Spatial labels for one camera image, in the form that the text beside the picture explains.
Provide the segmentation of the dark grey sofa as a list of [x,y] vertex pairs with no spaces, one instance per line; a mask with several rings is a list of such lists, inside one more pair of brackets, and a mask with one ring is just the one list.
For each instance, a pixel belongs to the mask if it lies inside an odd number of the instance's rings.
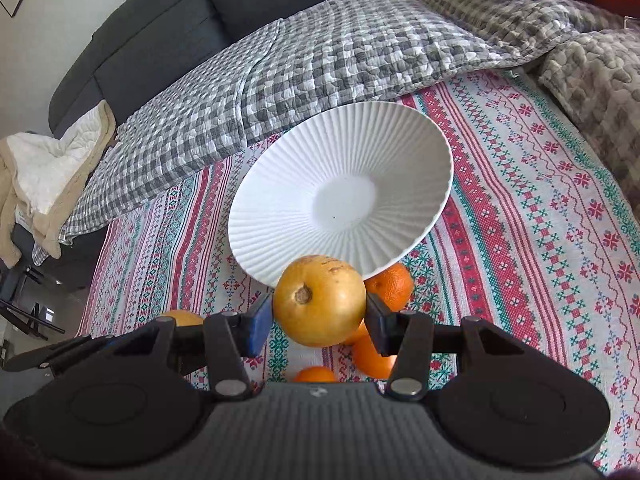
[[49,127],[62,136],[100,101],[124,122],[232,42],[322,1],[126,0],[93,33],[56,88]]

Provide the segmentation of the orange mandarin with stem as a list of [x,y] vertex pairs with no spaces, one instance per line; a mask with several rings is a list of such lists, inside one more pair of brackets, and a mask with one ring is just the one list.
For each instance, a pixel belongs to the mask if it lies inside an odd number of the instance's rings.
[[413,279],[400,262],[364,281],[367,292],[375,294],[386,307],[398,312],[408,306],[413,292]]

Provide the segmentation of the red green patterned tablecloth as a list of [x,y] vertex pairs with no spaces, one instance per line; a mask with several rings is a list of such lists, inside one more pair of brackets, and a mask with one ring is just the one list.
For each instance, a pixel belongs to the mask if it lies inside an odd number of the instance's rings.
[[[448,203],[406,255],[410,306],[475,315],[597,386],[611,425],[594,461],[639,463],[639,226],[580,133],[521,73],[467,74],[406,96],[442,129]],[[243,312],[266,296],[235,262],[228,214],[265,151],[207,167],[107,229],[79,333],[120,335],[168,310]]]

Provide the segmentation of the beige white folded blanket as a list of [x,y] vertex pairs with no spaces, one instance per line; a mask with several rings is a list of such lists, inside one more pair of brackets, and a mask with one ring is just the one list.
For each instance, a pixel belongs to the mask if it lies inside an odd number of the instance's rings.
[[59,139],[19,132],[1,140],[1,262],[7,268],[22,256],[12,240],[17,218],[36,246],[61,257],[62,227],[115,130],[112,109],[102,100]]

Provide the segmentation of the brown grey checkered quilt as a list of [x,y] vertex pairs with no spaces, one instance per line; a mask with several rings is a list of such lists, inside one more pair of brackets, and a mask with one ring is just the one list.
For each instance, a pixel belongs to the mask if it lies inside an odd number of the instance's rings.
[[533,64],[593,151],[639,208],[639,29],[576,0],[422,0],[495,49]]

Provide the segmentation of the orange tomato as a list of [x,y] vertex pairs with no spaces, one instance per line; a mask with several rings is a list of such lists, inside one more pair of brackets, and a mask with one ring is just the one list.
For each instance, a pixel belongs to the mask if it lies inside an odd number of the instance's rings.
[[329,367],[311,366],[298,372],[293,382],[338,382],[338,379]]
[[359,338],[352,345],[352,362],[362,374],[387,380],[392,374],[396,356],[381,356],[369,336]]

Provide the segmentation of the grey white checkered pillow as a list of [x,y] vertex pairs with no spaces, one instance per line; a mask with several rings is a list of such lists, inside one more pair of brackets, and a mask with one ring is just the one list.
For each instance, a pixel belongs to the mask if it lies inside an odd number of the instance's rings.
[[455,21],[425,0],[328,0],[280,18],[212,58],[117,124],[55,234],[79,235],[271,133],[343,104],[393,99],[459,70],[522,62],[505,8]]

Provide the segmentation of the orange tomato lower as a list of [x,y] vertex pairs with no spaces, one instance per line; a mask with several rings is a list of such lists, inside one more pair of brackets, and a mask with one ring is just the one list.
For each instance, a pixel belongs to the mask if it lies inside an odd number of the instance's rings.
[[329,367],[311,366],[298,372],[293,382],[338,382],[338,379]]

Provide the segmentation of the large yellow pear with stem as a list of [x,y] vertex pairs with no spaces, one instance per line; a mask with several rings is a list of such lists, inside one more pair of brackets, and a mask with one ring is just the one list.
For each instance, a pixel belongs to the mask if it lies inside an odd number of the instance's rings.
[[284,270],[272,297],[285,335],[307,347],[331,347],[355,333],[366,312],[362,276],[332,257],[298,258]]

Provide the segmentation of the yellow fruit at left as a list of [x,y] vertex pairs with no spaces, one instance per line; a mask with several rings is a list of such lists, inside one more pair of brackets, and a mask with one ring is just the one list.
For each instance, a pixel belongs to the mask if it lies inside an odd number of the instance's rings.
[[172,318],[178,327],[199,326],[204,324],[204,318],[186,310],[169,310],[160,314],[161,318]]

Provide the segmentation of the white ribbed ceramic plate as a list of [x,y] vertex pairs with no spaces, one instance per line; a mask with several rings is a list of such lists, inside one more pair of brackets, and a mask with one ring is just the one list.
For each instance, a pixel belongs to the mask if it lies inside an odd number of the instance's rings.
[[453,177],[446,136],[418,110],[392,102],[332,108],[282,134],[247,171],[229,214],[232,255],[270,287],[310,255],[372,278],[434,228]]

